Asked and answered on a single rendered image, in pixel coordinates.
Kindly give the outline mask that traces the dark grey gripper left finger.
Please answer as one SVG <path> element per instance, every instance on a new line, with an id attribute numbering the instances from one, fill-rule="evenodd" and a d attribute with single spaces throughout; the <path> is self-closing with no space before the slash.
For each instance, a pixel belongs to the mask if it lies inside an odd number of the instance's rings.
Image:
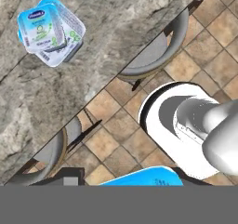
<path id="1" fill-rule="evenodd" d="M 85 169 L 83 167 L 63 167 L 54 177 L 38 181 L 33 185 L 83 186 L 85 185 Z"/>

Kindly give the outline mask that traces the large blue white yogurt container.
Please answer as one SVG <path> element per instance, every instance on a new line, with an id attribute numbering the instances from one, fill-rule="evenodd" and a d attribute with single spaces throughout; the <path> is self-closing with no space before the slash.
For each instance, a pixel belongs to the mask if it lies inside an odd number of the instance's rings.
<path id="1" fill-rule="evenodd" d="M 34 54 L 49 67 L 57 67 L 62 62 L 69 61 L 83 44 L 86 27 L 82 21 L 61 3 L 60 0 L 41 0 L 36 7 L 48 3 L 54 4 L 59 12 L 59 17 L 65 33 L 66 46 L 54 51 L 39 51 L 30 54 Z M 20 30 L 18 31 L 18 37 L 22 42 Z"/>

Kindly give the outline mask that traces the white and black round thing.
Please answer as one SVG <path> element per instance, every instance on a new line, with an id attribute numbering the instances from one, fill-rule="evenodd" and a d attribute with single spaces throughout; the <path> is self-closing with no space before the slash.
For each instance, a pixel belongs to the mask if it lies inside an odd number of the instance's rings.
<path id="1" fill-rule="evenodd" d="M 223 103 L 192 82 L 155 88 L 139 125 L 189 177 L 238 176 L 238 99 Z"/>

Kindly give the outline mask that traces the small blue white yogurt container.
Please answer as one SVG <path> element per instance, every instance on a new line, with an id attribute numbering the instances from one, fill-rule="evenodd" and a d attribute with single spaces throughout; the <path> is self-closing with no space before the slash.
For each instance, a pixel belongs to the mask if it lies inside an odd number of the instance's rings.
<path id="1" fill-rule="evenodd" d="M 29 53 L 66 46 L 60 14 L 52 3 L 22 11 L 17 17 L 22 42 Z"/>

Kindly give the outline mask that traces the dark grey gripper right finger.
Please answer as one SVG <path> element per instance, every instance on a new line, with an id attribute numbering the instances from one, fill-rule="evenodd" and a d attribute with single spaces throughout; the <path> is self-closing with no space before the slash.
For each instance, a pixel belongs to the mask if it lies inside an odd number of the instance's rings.
<path id="1" fill-rule="evenodd" d="M 199 186 L 209 186 L 209 183 L 206 183 L 200 179 L 189 177 L 183 170 L 179 167 L 173 167 L 173 170 L 178 174 L 179 178 L 182 180 L 182 183 L 185 186 L 189 185 L 199 185 Z"/>

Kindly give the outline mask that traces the grey cushioned stool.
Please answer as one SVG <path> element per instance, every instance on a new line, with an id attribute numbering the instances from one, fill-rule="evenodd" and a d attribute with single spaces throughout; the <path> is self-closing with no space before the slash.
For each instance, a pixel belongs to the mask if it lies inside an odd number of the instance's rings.
<path id="1" fill-rule="evenodd" d="M 100 123 L 101 121 L 97 121 L 83 132 L 80 120 L 78 117 L 74 117 L 70 123 L 64 126 L 61 131 L 33 157 L 34 160 L 45 163 L 46 166 L 42 170 L 30 174 L 15 174 L 7 182 L 7 185 L 30 186 L 48 178 L 60 167 L 66 154 Z"/>
<path id="2" fill-rule="evenodd" d="M 119 74 L 118 78 L 136 87 L 156 73 L 178 52 L 186 37 L 189 9 L 185 8 Z"/>

